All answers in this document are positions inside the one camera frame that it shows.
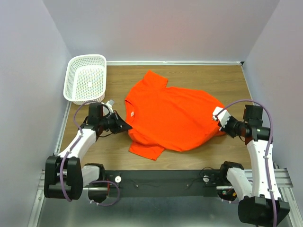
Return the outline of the orange t-shirt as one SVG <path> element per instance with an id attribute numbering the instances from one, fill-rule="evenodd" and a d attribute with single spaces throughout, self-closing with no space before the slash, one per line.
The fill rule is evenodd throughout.
<path id="1" fill-rule="evenodd" d="M 213 120 L 223 104 L 203 90 L 168 87 L 168 79 L 147 71 L 125 98 L 132 129 L 129 152 L 156 160 L 164 150 L 185 152 L 224 135 Z"/>

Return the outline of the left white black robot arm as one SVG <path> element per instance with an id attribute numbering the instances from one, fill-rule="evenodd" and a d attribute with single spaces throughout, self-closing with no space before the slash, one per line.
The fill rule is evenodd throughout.
<path id="1" fill-rule="evenodd" d="M 113 100 L 106 103 L 87 102 L 88 115 L 78 129 L 75 138 L 58 155 L 50 156 L 45 162 L 44 195 L 47 198 L 65 199 L 68 202 L 80 198 L 83 188 L 89 184 L 95 187 L 116 186 L 107 179 L 102 164 L 86 164 L 81 160 L 89 148 L 103 137 L 128 131 L 132 127 L 113 110 Z"/>

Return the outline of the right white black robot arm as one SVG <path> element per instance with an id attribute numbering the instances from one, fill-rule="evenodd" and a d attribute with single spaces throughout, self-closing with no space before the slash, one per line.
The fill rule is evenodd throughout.
<path id="1" fill-rule="evenodd" d="M 247 146 L 252 170 L 252 181 L 239 163 L 224 162 L 218 181 L 231 184 L 239 199 L 238 217 L 246 224 L 276 227 L 289 213 L 290 207 L 279 192 L 272 159 L 271 129 L 263 126 L 263 107 L 246 105 L 243 120 L 238 121 L 226 109 L 216 107 L 213 120 L 220 131 L 230 137 L 239 137 Z"/>

